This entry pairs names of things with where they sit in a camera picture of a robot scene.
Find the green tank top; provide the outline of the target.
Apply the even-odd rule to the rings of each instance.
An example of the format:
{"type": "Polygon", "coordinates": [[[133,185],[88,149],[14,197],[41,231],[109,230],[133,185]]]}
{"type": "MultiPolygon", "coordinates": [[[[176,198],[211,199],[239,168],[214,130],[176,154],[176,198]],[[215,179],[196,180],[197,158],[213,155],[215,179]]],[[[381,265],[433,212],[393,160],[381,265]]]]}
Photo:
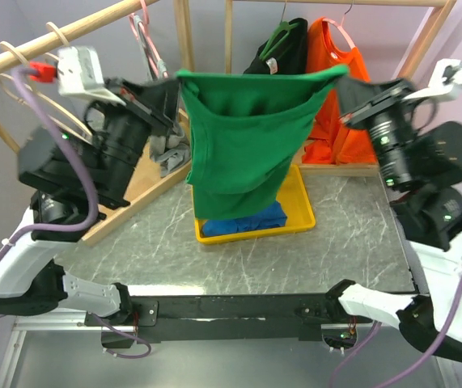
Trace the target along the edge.
{"type": "Polygon", "coordinates": [[[236,219],[270,206],[316,114],[348,73],[344,65],[298,75],[178,71],[196,218],[236,219]]]}

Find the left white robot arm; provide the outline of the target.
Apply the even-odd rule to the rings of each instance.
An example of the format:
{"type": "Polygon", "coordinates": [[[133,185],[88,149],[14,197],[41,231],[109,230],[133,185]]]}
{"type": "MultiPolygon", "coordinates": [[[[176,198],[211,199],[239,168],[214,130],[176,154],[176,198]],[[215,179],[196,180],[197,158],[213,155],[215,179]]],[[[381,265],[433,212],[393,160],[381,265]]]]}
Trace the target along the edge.
{"type": "Polygon", "coordinates": [[[102,117],[91,141],[70,137],[47,121],[19,152],[19,181],[35,192],[0,249],[0,316],[65,307],[116,325],[133,317],[125,285],[80,279],[54,259],[103,221],[107,209],[128,206],[125,193],[147,141],[174,125],[180,84],[172,78],[142,85],[111,78],[106,86],[117,101],[94,99],[87,105],[102,117]]]}

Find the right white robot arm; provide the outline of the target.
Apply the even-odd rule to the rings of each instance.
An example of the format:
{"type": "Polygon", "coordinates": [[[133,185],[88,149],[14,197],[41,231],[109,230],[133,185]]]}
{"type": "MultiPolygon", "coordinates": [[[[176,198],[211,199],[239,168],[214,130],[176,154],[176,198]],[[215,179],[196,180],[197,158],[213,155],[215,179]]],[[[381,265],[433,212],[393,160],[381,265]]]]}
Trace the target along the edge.
{"type": "Polygon", "coordinates": [[[462,124],[448,121],[423,132],[413,126],[421,103],[450,99],[455,85],[417,90],[400,78],[380,84],[351,77],[337,82],[341,121],[365,130],[387,188],[400,193],[391,208],[416,252],[427,294],[396,295],[343,280],[327,292],[326,312],[336,322],[359,316],[395,327],[420,352],[439,332],[433,351],[462,363],[462,124]]]}

